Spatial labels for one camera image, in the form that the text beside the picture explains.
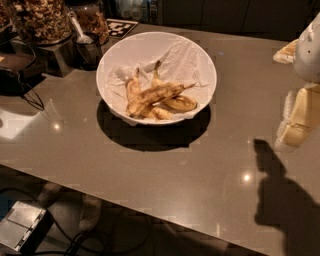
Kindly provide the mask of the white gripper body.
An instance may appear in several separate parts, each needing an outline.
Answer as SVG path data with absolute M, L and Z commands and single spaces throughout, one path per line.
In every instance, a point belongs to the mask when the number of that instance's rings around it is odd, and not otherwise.
M 307 83 L 299 91 L 290 91 L 285 99 L 275 148 L 294 151 L 320 125 L 320 85 Z

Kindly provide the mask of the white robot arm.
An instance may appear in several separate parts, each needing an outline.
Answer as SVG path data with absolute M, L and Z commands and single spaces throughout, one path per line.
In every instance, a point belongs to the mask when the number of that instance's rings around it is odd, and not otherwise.
M 297 76 L 306 82 L 285 98 L 283 120 L 275 142 L 279 151 L 294 151 L 320 125 L 320 13 L 298 39 L 276 52 L 273 60 L 292 64 Z

